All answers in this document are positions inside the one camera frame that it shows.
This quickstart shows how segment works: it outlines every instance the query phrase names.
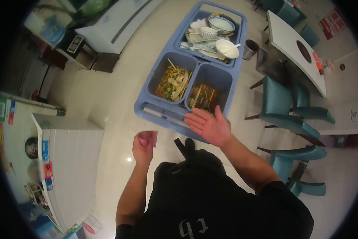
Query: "chest freezer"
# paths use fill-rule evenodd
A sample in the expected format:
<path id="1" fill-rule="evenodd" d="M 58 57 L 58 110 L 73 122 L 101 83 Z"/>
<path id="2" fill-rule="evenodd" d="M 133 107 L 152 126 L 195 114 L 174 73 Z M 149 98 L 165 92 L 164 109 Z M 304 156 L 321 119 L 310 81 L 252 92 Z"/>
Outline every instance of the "chest freezer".
<path id="1" fill-rule="evenodd" d="M 66 233 L 95 205 L 104 130 L 86 120 L 32 114 L 38 130 L 38 170 L 51 221 Z"/>

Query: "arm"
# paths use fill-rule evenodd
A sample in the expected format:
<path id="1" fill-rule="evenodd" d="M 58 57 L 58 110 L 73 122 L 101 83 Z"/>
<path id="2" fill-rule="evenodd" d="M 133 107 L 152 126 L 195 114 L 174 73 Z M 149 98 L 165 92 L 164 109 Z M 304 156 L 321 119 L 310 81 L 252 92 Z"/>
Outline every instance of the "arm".
<path id="1" fill-rule="evenodd" d="M 147 147 L 143 147 L 138 136 L 139 134 L 134 137 L 132 149 L 136 165 L 120 196 L 116 210 L 117 227 L 121 224 L 134 226 L 143 216 L 146 207 L 147 172 L 153 158 L 153 148 L 151 140 Z"/>
<path id="2" fill-rule="evenodd" d="M 220 149 L 244 182 L 254 189 L 257 195 L 268 183 L 280 181 L 273 168 L 260 156 L 247 149 L 234 135 L 231 134 L 227 143 Z"/>
<path id="3" fill-rule="evenodd" d="M 269 164 L 247 149 L 231 133 L 219 106 L 215 108 L 215 117 L 196 108 L 193 108 L 193 112 L 185 115 L 185 122 L 190 129 L 210 144 L 220 147 L 240 177 L 256 194 L 259 194 L 266 184 L 280 180 Z"/>

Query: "left hand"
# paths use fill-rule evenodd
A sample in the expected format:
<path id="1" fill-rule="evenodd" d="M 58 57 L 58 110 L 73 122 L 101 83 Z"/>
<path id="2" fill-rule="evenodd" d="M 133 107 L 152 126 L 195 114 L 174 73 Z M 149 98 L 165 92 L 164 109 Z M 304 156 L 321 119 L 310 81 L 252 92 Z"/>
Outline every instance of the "left hand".
<path id="1" fill-rule="evenodd" d="M 148 139 L 147 147 L 144 147 L 139 141 L 139 133 L 134 137 L 134 145 L 132 147 L 132 153 L 136 165 L 138 166 L 148 166 L 153 159 L 153 143 L 152 138 Z"/>

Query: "man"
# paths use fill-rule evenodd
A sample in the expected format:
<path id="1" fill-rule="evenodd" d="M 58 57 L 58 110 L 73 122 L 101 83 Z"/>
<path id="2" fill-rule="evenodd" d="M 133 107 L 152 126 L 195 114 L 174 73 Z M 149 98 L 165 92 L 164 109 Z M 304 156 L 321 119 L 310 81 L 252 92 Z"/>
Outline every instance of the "man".
<path id="1" fill-rule="evenodd" d="M 217 157 L 195 151 L 186 140 L 186 161 L 165 162 L 155 171 L 144 213 L 153 150 L 151 141 L 143 147 L 137 135 L 136 166 L 118 203 L 116 238 L 309 238 L 314 223 L 309 210 L 271 166 L 231 134 L 220 107 L 215 117 L 200 109 L 193 112 L 185 116 L 190 129 L 220 147 L 256 195 L 237 186 Z"/>

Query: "teal upholstered chair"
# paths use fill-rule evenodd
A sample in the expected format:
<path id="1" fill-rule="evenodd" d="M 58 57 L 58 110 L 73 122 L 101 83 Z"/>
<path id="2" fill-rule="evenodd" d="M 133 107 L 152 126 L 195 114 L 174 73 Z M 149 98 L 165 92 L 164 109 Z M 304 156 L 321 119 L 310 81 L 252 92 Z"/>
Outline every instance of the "teal upholstered chair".
<path id="1" fill-rule="evenodd" d="M 282 7 L 276 13 L 284 22 L 288 23 L 291 27 L 294 27 L 299 22 L 300 13 L 296 11 L 291 5 L 283 2 Z"/>
<path id="2" fill-rule="evenodd" d="M 270 10 L 271 12 L 276 13 L 280 10 L 283 3 L 284 0 L 258 0 L 258 2 L 255 2 L 255 4 L 257 4 L 255 11 L 257 10 L 258 5 L 261 4 L 265 10 Z"/>
<path id="3" fill-rule="evenodd" d="M 260 147 L 258 149 L 271 154 L 269 165 L 275 170 L 283 183 L 288 181 L 294 160 L 308 162 L 326 156 L 326 151 L 316 145 L 295 150 L 267 150 Z"/>
<path id="4" fill-rule="evenodd" d="M 298 180 L 291 180 L 288 189 L 298 197 L 300 193 L 309 194 L 312 196 L 324 196 L 326 193 L 325 183 L 311 184 Z"/>
<path id="5" fill-rule="evenodd" d="M 314 47 L 320 41 L 320 38 L 308 25 L 305 25 L 299 34 L 311 47 Z"/>
<path id="6" fill-rule="evenodd" d="M 246 117 L 245 120 L 262 119 L 271 123 L 265 128 L 280 127 L 319 139 L 320 133 L 309 126 L 302 118 L 289 115 L 292 95 L 291 92 L 277 81 L 266 76 L 263 82 L 263 104 L 261 113 L 255 116 Z"/>
<path id="7" fill-rule="evenodd" d="M 293 81 L 293 108 L 291 111 L 299 114 L 303 119 L 318 119 L 335 124 L 336 120 L 329 110 L 311 106 L 310 93 L 299 82 Z"/>
<path id="8" fill-rule="evenodd" d="M 300 23 L 301 21 L 303 21 L 304 19 L 306 19 L 306 15 L 296 6 L 293 7 L 299 14 L 300 14 L 300 17 L 297 19 L 297 23 Z"/>

